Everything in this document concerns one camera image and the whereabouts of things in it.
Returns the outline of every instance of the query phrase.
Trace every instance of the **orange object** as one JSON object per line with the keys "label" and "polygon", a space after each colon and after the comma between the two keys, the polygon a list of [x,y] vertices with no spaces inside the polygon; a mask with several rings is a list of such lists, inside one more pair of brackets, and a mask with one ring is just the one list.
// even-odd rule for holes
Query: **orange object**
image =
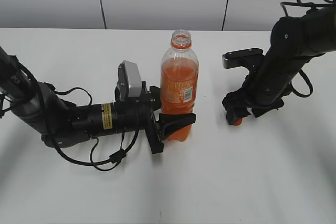
{"label": "orange object", "polygon": [[237,122],[235,122],[235,123],[233,124],[233,126],[240,126],[240,125],[242,124],[242,122],[243,122],[243,119],[241,118],[241,119],[239,119]]}
{"label": "orange object", "polygon": [[[192,113],[196,99],[198,59],[190,48],[190,34],[184,30],[175,31],[171,45],[161,63],[162,113]],[[191,125],[184,127],[167,139],[185,141],[190,129]]]}

